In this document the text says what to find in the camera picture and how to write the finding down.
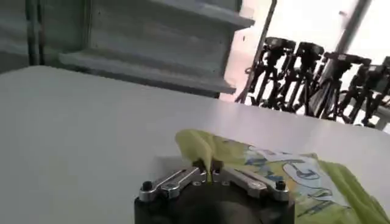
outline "black screw head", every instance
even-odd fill
[[[284,191],[286,189],[286,183],[283,180],[276,182],[276,189],[278,191]]]
[[[152,182],[151,182],[151,181],[145,181],[145,182],[142,184],[141,190],[142,190],[142,191],[150,191],[152,188],[153,188]]]

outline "camera tripod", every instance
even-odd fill
[[[272,80],[273,84],[274,84],[269,99],[276,98],[277,91],[280,87],[280,85],[278,84],[280,77],[278,76],[277,68],[275,67],[275,65],[277,64],[278,60],[280,60],[280,58],[283,55],[285,55],[288,52],[293,51],[295,49],[295,45],[296,45],[295,42],[293,42],[293,41],[289,41],[289,40],[282,39],[282,38],[276,38],[276,37],[266,38],[265,43],[266,43],[266,45],[263,48],[262,55],[259,59],[259,62],[257,64],[256,68],[255,68],[255,77],[253,78],[252,83],[251,83],[250,88],[249,88],[249,92],[254,93],[255,87],[256,87],[257,82],[258,82],[258,78],[260,77],[260,75],[262,75],[262,73],[265,73],[264,79],[263,79],[261,86],[260,86],[258,96],[256,98],[254,98],[254,97],[250,98],[252,101],[252,105],[255,105],[255,106],[259,106],[260,103],[265,101],[265,100],[263,100],[263,94],[265,92],[266,85],[267,85],[269,80]],[[265,60],[267,61],[267,65],[265,65],[262,62],[262,59],[263,59],[265,53],[267,53],[267,57],[265,58]],[[271,103],[269,103],[269,101],[268,101],[266,104],[266,107],[272,108],[273,105],[276,105],[276,103],[274,101],[271,101]]]
[[[336,52],[326,52],[324,57],[333,60],[335,62],[335,68],[331,76],[324,79],[311,95],[313,97],[320,90],[324,90],[325,93],[318,110],[314,111],[312,115],[321,119],[335,121],[339,110],[340,88],[342,84],[340,79],[342,75],[352,67],[352,64],[369,65],[371,60],[356,55],[339,54]]]
[[[300,57],[301,66],[295,70],[297,75],[295,87],[289,99],[287,106],[283,111],[296,113],[296,111],[303,105],[305,105],[305,115],[312,116],[309,110],[309,98],[310,87],[313,82],[314,70],[317,66],[317,61],[321,59],[321,55],[324,53],[324,48],[313,43],[301,42],[299,44],[296,57]],[[297,97],[300,86],[304,84],[303,90],[299,97],[299,103],[294,105],[294,101]]]
[[[267,100],[264,101],[261,107],[264,108],[273,108],[275,110],[280,110],[283,108],[283,104],[280,104],[281,101],[284,102],[286,99],[286,95],[288,93],[289,87],[291,85],[291,82],[293,82],[293,74],[294,74],[294,65],[296,62],[296,56],[293,52],[294,48],[288,49],[285,54],[286,58],[283,63],[282,69],[280,70],[280,73],[278,76],[273,76],[270,79],[273,82],[271,93],[269,94],[269,97]],[[283,80],[283,78],[288,80],[283,86],[278,82],[280,80]]]
[[[353,124],[356,120],[358,112],[366,103],[366,113],[361,121],[365,127],[374,128],[375,125],[370,122],[373,114],[378,109],[385,95],[390,89],[390,57],[386,57],[382,65],[361,66],[358,73],[353,77],[349,90],[346,92],[344,100],[340,103],[339,116],[341,116],[346,124]],[[373,98],[373,89],[382,79],[386,79],[387,85],[384,90]],[[350,103],[352,98],[355,99],[353,109],[349,116],[344,115],[344,110]]]

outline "shelf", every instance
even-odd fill
[[[0,35],[0,52],[26,56],[28,54],[27,40],[9,37],[2,33]]]
[[[178,0],[150,0],[150,2],[228,23],[236,30],[245,29],[255,24],[254,20],[242,17],[234,11],[204,2]]]
[[[185,73],[172,71],[164,66],[156,64],[151,66],[147,61],[142,63],[139,60],[120,55],[102,54],[95,50],[87,49],[70,54],[60,54],[61,63],[89,68],[97,71],[110,72],[114,74],[128,75],[129,77],[141,78],[151,81],[175,84],[190,88],[213,91],[216,93],[235,92],[223,77],[210,77],[206,75],[194,75],[192,72]]]

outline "metal pole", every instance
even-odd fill
[[[366,12],[371,5],[371,0],[359,0],[358,3],[355,6],[355,9],[352,13],[351,18],[349,19],[349,22],[346,26],[346,29],[344,30],[344,33],[342,34],[339,43],[337,44],[335,52],[337,53],[346,53],[356,35],[357,30],[359,29],[359,26],[366,15]],[[331,77],[333,70],[334,70],[334,61],[330,60],[329,64],[327,65],[324,75],[321,77],[322,82]],[[320,90],[318,93],[316,93],[312,98],[310,102],[311,108],[313,108],[313,111],[316,112],[319,109],[319,105],[322,103],[324,99],[325,91]]]
[[[245,84],[243,91],[235,99],[234,102],[236,102],[236,103],[238,103],[238,102],[244,103],[245,102],[246,96],[248,94],[249,86],[252,83],[252,80],[254,79],[253,78],[255,75],[255,73],[254,73],[255,68],[254,67],[255,67],[256,62],[258,61],[261,50],[263,49],[263,45],[264,45],[264,42],[266,40],[268,29],[269,29],[269,26],[271,25],[271,20],[272,20],[272,17],[274,16],[274,12],[275,12],[275,8],[276,8],[277,3],[278,3],[278,0],[272,0],[272,2],[271,2],[271,6],[270,6],[269,11],[268,11],[266,22],[264,24],[264,28],[263,28],[263,31],[261,33],[260,40],[258,42],[256,54],[255,54],[255,57],[253,58],[253,63],[252,63],[252,67],[250,69],[250,73],[249,73],[247,82]]]

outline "table surface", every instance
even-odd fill
[[[142,181],[210,131],[345,164],[390,214],[390,136],[44,66],[0,75],[0,223],[133,223]]]

